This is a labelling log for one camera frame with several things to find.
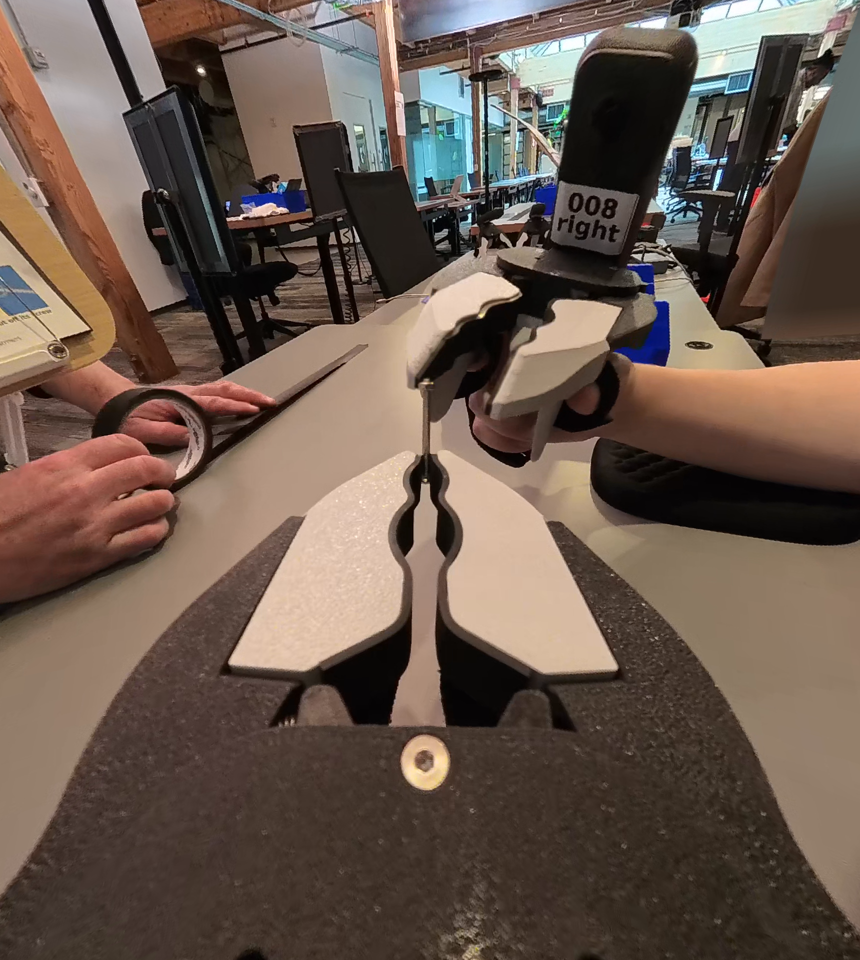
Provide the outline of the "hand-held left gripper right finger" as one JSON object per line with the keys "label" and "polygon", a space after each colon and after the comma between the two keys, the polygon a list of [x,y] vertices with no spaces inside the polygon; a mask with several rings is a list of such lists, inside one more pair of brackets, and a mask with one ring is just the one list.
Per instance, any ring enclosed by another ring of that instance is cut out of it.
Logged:
{"label": "hand-held left gripper right finger", "polygon": [[436,659],[448,726],[495,726],[521,690],[610,681],[618,662],[540,512],[434,456]]}

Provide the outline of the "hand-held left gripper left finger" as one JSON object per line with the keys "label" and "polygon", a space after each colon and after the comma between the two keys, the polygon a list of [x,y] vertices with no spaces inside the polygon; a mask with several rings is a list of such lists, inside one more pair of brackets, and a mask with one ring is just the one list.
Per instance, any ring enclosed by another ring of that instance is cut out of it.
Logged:
{"label": "hand-held left gripper left finger", "polygon": [[405,450],[307,511],[227,669],[340,692],[360,725],[390,723],[411,653],[418,454]]}

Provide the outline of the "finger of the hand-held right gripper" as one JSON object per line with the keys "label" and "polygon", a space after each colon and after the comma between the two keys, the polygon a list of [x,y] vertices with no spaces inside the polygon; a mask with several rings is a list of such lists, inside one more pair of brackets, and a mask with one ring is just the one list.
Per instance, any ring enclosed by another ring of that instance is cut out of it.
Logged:
{"label": "finger of the hand-held right gripper", "polygon": [[500,421],[535,414],[542,423],[555,422],[563,403],[602,371],[622,310],[599,300],[553,301],[532,339],[510,352],[487,414]]}
{"label": "finger of the hand-held right gripper", "polygon": [[432,423],[460,397],[466,376],[475,376],[476,361],[498,358],[499,336],[513,324],[521,297],[515,284],[478,272],[426,300],[407,339],[407,379],[411,389],[434,382]]}

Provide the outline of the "silver metal screw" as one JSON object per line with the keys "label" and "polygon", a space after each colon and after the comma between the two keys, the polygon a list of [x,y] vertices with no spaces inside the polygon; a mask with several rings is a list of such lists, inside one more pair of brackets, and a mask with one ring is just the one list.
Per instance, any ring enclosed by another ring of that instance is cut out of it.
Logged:
{"label": "silver metal screw", "polygon": [[430,482],[431,470],[431,428],[433,412],[434,382],[431,379],[422,379],[418,384],[421,398],[421,482]]}

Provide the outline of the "person's right forearm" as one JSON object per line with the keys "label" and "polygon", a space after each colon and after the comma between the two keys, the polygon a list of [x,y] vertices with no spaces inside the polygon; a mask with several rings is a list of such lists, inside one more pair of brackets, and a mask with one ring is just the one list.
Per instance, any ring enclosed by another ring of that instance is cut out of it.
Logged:
{"label": "person's right forearm", "polygon": [[607,439],[715,471],[860,495],[860,360],[631,366]]}

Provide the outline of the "brown wooden desk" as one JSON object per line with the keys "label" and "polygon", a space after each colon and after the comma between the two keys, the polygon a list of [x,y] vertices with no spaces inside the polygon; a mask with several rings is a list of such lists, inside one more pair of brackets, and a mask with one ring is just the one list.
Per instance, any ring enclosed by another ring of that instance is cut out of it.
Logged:
{"label": "brown wooden desk", "polygon": [[[357,323],[360,320],[345,250],[344,230],[349,240],[355,240],[352,223],[344,216],[333,219],[316,218],[309,210],[275,213],[263,217],[230,217],[227,223],[235,234],[253,234],[260,262],[265,262],[265,248],[274,246],[280,251],[300,241],[315,238],[321,274],[333,322],[337,325]],[[343,276],[343,287],[348,297],[344,304],[338,288],[337,272],[330,254],[330,242],[336,244]]]}

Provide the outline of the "grey desk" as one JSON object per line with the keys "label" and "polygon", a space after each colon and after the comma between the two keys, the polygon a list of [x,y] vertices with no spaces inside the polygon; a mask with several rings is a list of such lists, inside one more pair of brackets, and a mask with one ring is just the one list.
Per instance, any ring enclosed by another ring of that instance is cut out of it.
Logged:
{"label": "grey desk", "polygon": [[[0,894],[51,820],[89,738],[153,642],[282,522],[418,450],[404,300],[306,333],[238,370],[270,394],[351,347],[355,359],[180,493],[158,553],[0,619]],[[805,546],[629,518],[589,487],[592,444],[522,469],[473,441],[462,403],[433,429],[562,522],[699,657],[742,724],[796,843],[860,931],[860,541]]]}

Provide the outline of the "spare black grey gripper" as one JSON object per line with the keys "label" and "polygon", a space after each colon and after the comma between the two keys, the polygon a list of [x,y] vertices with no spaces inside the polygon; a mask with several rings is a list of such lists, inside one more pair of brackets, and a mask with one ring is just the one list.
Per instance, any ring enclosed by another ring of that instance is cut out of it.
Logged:
{"label": "spare black grey gripper", "polygon": [[546,215],[545,203],[536,202],[529,211],[527,220],[523,223],[520,238],[514,242],[515,248],[545,246],[546,238],[551,228],[551,219]]}
{"label": "spare black grey gripper", "polygon": [[504,213],[505,208],[503,206],[478,212],[475,224],[474,258],[484,257],[489,250],[508,249],[513,246],[506,240],[498,223]]}

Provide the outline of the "black tape strip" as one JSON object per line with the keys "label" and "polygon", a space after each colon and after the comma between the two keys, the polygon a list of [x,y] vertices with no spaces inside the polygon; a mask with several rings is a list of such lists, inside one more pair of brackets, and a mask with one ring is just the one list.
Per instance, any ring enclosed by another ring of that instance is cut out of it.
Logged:
{"label": "black tape strip", "polygon": [[172,490],[174,492],[178,492],[192,483],[207,470],[212,461],[228,453],[234,447],[242,443],[244,439],[249,438],[256,433],[257,430],[261,429],[263,426],[266,426],[275,417],[281,415],[285,410],[293,406],[301,397],[314,390],[319,384],[334,374],[342,366],[345,366],[347,363],[351,362],[353,358],[359,354],[362,354],[367,348],[368,345],[365,343],[354,345],[344,354],[341,354],[328,364],[321,367],[319,370],[315,371],[310,376],[305,377],[303,380],[294,384],[289,390],[285,390],[281,396],[277,398],[275,406],[267,410],[263,410],[261,413],[256,414],[253,417],[245,418],[239,423],[227,424],[227,429],[218,429],[216,426],[213,426],[213,429],[210,430],[210,436],[212,438],[215,437],[216,439],[208,448],[208,452],[206,452],[203,456],[201,464],[194,466],[188,472],[184,471],[184,469],[181,467],[172,485]]}

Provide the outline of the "brown coat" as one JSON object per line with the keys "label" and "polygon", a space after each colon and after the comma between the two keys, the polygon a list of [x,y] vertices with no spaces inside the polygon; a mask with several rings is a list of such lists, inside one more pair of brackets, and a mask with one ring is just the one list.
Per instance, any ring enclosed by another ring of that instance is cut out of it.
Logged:
{"label": "brown coat", "polygon": [[737,261],[724,288],[716,322],[725,329],[767,312],[793,205],[830,97],[808,114],[748,213]]}

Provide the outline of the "black office chair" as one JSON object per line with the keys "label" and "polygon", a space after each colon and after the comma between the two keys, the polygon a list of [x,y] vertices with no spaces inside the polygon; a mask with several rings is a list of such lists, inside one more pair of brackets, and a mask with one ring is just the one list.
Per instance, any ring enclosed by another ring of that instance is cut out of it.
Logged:
{"label": "black office chair", "polygon": [[234,241],[234,251],[238,270],[229,281],[228,291],[230,303],[236,309],[237,316],[244,327],[235,337],[248,339],[244,320],[255,318],[253,309],[246,310],[239,305],[239,301],[256,302],[259,306],[261,321],[260,335],[263,339],[272,339],[275,333],[297,336],[312,328],[311,323],[303,321],[279,320],[269,317],[263,304],[263,299],[270,301],[272,306],[278,306],[280,300],[276,290],[280,284],[291,281],[298,273],[297,267],[287,260],[273,260],[266,263],[253,262],[253,251],[250,245],[242,241]]}

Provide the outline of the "black tape roll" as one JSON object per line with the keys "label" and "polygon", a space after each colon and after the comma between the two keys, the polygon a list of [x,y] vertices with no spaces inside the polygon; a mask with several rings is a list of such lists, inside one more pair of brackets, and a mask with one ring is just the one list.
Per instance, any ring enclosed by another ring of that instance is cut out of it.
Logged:
{"label": "black tape roll", "polygon": [[190,396],[169,388],[125,390],[106,402],[96,414],[91,429],[93,439],[121,434],[131,414],[151,402],[170,404],[187,430],[187,446],[182,460],[174,468],[171,491],[179,492],[205,469],[212,451],[212,430],[205,410]]}

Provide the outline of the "black wrist rest pad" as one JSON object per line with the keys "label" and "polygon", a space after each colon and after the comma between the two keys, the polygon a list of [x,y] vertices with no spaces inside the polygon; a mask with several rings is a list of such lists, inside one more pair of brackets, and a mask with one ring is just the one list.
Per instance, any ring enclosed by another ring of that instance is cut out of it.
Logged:
{"label": "black wrist rest pad", "polygon": [[860,495],[740,477],[612,439],[594,445],[590,484],[644,521],[808,546],[860,540]]}

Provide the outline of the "grey monitor back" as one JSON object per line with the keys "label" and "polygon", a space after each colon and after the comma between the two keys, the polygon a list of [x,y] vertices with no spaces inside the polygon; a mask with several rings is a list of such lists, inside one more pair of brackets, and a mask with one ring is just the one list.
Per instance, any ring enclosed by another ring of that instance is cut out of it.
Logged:
{"label": "grey monitor back", "polygon": [[860,9],[788,226],[762,333],[860,335]]}

